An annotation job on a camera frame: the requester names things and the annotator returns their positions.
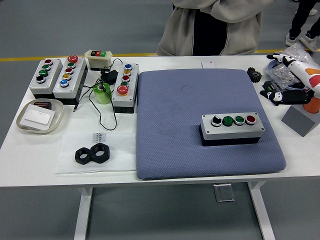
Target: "sneaker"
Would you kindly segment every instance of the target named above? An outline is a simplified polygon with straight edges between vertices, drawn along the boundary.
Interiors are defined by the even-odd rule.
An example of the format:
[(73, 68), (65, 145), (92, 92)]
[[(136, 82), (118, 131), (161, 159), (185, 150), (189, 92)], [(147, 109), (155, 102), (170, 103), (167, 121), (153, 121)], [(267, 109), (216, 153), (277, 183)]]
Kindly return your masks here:
[(309, 12), (309, 16), (313, 16), (313, 15), (316, 15), (318, 13), (318, 10), (312, 8)]
[(302, 42), (312, 52), (316, 52), (317, 51), (316, 38), (310, 38), (309, 36), (310, 35), (307, 33), (307, 35), (304, 35), (303, 37), (299, 38), (299, 41)]
[(290, 35), (289, 35), (289, 32), (288, 32), (288, 34), (285, 36), (285, 45), (287, 45), (287, 46), (291, 46), (291, 45), (293, 45), (293, 44), (295, 44), (296, 43), (296, 37), (291, 37)]

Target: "gray floor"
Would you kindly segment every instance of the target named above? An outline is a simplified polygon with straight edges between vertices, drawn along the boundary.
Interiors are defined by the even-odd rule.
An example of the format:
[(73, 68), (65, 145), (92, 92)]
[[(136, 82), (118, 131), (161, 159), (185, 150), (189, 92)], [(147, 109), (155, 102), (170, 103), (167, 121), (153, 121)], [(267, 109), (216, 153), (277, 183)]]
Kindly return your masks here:
[[(265, 9), (259, 50), (286, 48), (285, 35), (297, 8), (292, 0), (276, 0)], [(171, 11), (169, 0), (4, 0), (0, 59), (83, 55), (89, 49), (154, 53)], [(308, 18), (302, 34), (319, 15)], [(312, 57), (320, 64), (319, 52)], [(0, 62), (0, 144), (38, 63)], [(217, 204), (207, 184), (96, 189), (88, 239), (260, 240), (244, 186), (234, 185), (238, 198), (231, 204)], [(320, 179), (262, 187), (277, 240), (319, 239), (319, 189)], [(79, 200), (75, 189), (2, 190), (0, 239), (73, 239)]]

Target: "black pants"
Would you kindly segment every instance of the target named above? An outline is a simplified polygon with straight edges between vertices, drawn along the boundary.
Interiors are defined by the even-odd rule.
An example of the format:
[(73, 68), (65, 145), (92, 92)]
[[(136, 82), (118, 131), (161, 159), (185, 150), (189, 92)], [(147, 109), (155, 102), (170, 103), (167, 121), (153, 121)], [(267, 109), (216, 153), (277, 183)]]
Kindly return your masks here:
[(197, 10), (194, 17), (193, 56), (218, 56), (227, 42), (228, 24)]
[[(306, 23), (310, 10), (316, 5), (317, 0), (303, 0), (299, 3), (299, 8), (292, 20), (292, 26), (289, 31), (290, 37), (296, 38), (301, 33), (302, 26)], [(307, 31), (313, 39), (320, 36), (320, 18), (312, 25), (311, 29)]]

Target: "black hex nut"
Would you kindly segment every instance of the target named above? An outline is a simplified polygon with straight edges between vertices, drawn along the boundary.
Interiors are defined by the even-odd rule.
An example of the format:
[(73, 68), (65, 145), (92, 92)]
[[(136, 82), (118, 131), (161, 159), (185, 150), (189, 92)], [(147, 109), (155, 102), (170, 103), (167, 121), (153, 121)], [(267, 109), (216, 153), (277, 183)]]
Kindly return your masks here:
[[(96, 155), (98, 152), (103, 152), (102, 155)], [(92, 161), (102, 164), (110, 158), (109, 147), (103, 143), (97, 143), (90, 148), (90, 158)]]
[(85, 165), (91, 161), (90, 150), (86, 147), (82, 147), (75, 152), (74, 158), (77, 163)]

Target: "small control box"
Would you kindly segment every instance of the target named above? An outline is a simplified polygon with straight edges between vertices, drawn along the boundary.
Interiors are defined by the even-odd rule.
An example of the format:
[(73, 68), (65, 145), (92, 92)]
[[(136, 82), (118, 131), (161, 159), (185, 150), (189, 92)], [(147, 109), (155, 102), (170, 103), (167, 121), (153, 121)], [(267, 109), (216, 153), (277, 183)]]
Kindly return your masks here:
[(136, 92), (139, 78), (139, 65), (122, 63), (112, 93), (112, 103), (116, 113), (135, 112)]
[(84, 53), (91, 71), (109, 72), (112, 53), (110, 51), (89, 50)]
[(53, 90), (62, 69), (60, 59), (45, 58), (40, 61), (29, 89), (36, 99), (54, 99)]
[(69, 56), (53, 88), (55, 98), (64, 105), (77, 104), (87, 73), (88, 67), (84, 57), (78, 57), (76, 55)]
[(257, 112), (202, 115), (199, 126), (202, 145), (256, 144), (265, 132)]

